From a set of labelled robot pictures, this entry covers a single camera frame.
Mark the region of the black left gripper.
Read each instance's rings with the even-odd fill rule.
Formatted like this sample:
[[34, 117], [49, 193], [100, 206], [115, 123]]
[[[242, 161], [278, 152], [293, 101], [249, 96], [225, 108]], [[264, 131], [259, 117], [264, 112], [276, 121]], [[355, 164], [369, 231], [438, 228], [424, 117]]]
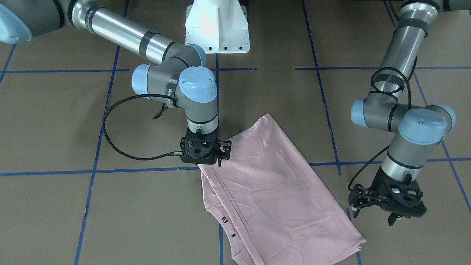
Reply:
[[393, 226], [403, 216], [420, 218], [427, 212], [422, 201], [423, 192], [417, 181], [412, 180], [410, 171], [405, 171], [402, 181], [397, 181], [378, 170], [370, 188], [355, 184], [348, 189], [348, 204], [352, 207], [353, 218], [357, 218], [363, 208], [379, 206], [391, 212], [387, 223]]

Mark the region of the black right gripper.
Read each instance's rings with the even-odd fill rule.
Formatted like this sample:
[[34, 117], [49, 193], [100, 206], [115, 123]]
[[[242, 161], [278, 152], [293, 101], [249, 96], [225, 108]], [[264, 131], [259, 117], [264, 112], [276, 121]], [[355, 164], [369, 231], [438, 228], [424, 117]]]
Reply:
[[219, 141], [219, 129], [209, 134], [197, 134], [187, 128], [181, 139], [181, 160], [187, 164], [204, 164], [222, 166], [223, 160], [230, 159], [232, 141]]

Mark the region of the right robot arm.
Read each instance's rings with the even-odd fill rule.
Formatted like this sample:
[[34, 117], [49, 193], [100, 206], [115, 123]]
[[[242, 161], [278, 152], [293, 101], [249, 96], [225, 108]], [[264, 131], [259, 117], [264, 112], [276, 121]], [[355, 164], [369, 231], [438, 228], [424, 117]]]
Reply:
[[[141, 161], [178, 156], [182, 162], [196, 165], [220, 165], [229, 160], [232, 143], [219, 139], [217, 86], [200, 46], [179, 44], [94, 0], [2, 0], [0, 6], [2, 42], [28, 42], [70, 26], [103, 37], [151, 62], [139, 65], [132, 74], [135, 95], [116, 102], [104, 113], [103, 134], [116, 152]], [[180, 142], [181, 151], [141, 158], [113, 144], [106, 129], [109, 114], [120, 104], [139, 98], [163, 104], [154, 119], [167, 109], [185, 111], [187, 131]]]

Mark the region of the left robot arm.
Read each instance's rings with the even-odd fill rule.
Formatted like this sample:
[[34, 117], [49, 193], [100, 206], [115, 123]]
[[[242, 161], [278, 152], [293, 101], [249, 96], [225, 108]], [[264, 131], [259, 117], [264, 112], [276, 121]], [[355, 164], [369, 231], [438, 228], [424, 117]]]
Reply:
[[434, 148], [456, 125], [454, 111], [442, 104], [411, 104], [410, 79], [429, 26], [443, 12], [469, 10], [469, 0], [406, 0], [371, 89], [351, 108], [354, 124], [395, 135], [370, 187], [349, 182], [352, 218], [363, 208], [378, 206], [390, 212], [390, 226], [400, 218], [420, 218], [426, 212], [417, 177]]

